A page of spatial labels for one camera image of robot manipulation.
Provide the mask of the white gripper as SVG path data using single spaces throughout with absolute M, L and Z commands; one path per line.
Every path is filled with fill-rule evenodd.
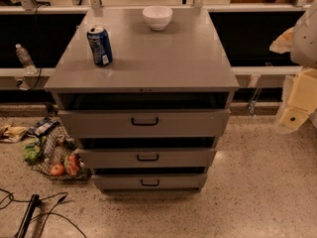
M 288 53 L 291 49 L 294 28 L 284 31 L 269 46 L 271 52 Z M 281 105 L 276 113 L 273 128 L 276 133 L 289 134 L 297 131 L 317 108 L 317 69 L 300 71 L 293 78 L 287 106 Z

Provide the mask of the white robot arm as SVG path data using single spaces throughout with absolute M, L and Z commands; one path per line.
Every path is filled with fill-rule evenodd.
M 301 127 L 317 109 L 317 2 L 269 49 L 277 54 L 290 53 L 290 59 L 302 67 L 295 76 L 285 78 L 282 104 L 274 122 L 276 132 L 288 134 Z

